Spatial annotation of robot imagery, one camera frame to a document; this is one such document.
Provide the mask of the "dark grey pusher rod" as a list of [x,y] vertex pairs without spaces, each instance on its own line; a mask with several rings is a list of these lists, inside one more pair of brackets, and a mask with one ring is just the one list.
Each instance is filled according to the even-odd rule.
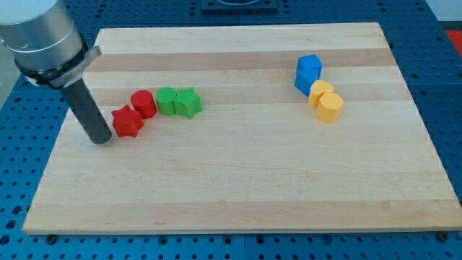
[[60,90],[69,108],[93,144],[104,144],[112,132],[83,79]]

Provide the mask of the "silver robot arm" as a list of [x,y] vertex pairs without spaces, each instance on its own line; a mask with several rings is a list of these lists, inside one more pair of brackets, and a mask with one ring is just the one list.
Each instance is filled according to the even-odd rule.
[[1,0],[1,43],[29,82],[61,92],[92,143],[104,144],[111,138],[82,79],[102,52],[88,46],[63,1]]

